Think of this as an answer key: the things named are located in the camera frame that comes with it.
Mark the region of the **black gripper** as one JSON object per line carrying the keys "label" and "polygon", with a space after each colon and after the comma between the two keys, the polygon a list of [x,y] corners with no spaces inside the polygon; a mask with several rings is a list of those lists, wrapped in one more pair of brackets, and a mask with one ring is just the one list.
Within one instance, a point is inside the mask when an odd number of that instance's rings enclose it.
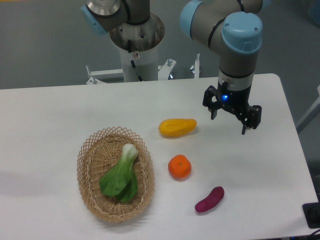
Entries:
{"label": "black gripper", "polygon": [[202,105],[210,112],[210,119],[214,120],[219,109],[234,114],[242,123],[241,134],[247,129],[256,129],[262,118],[260,105],[249,105],[249,95],[253,79],[219,77],[218,88],[210,85],[204,92]]}

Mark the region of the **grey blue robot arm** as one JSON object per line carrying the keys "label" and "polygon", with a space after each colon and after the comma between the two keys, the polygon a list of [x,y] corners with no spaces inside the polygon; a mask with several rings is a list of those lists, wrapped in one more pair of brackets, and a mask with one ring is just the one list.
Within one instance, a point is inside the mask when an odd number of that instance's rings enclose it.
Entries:
{"label": "grey blue robot arm", "polygon": [[[180,29],[189,38],[219,55],[218,84],[204,92],[203,106],[212,118],[219,109],[235,115],[244,131],[261,122],[262,107],[249,105],[248,100],[262,45],[258,12],[269,4],[268,0],[192,0],[179,17]],[[157,48],[165,27],[148,0],[89,0],[81,12],[96,34],[109,33],[119,49],[126,82],[159,79]]]}

